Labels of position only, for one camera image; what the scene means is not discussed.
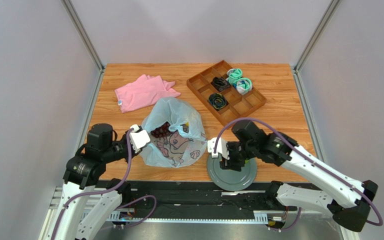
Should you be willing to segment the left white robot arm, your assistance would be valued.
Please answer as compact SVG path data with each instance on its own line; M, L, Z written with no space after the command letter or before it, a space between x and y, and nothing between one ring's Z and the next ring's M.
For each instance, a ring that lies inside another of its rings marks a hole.
M146 132L134 124L120 140L113 127L98 123L87 133L83 144L66 164L62 194L46 240L92 240L129 189L126 179L113 179L105 190L95 191L106 166L131 160L149 142Z

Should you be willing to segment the light blue plastic bag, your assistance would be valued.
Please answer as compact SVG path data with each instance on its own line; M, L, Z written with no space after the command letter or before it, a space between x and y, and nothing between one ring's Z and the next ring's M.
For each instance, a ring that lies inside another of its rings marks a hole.
M170 123L171 135L153 137L151 131L165 122ZM150 137L150 143L139 154L148 166L187 167L197 162L207 150L201 115L184 100L174 97L159 99L141 126Z

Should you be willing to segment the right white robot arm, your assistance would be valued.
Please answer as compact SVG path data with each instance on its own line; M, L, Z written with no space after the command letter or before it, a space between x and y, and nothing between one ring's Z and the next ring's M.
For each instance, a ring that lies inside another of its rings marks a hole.
M297 207L332 217L343 228L361 232L374 212L375 226L384 221L374 204L378 185L371 181L359 181L333 169L309 153L288 135L270 129L266 133L259 128L262 121L241 117L227 124L236 141L226 141L218 135L207 142L210 156L220 160L224 170L239 171L246 161L260 159L292 171L315 185L315 189L295 187L280 181L272 181L265 191L265 200L284 207Z

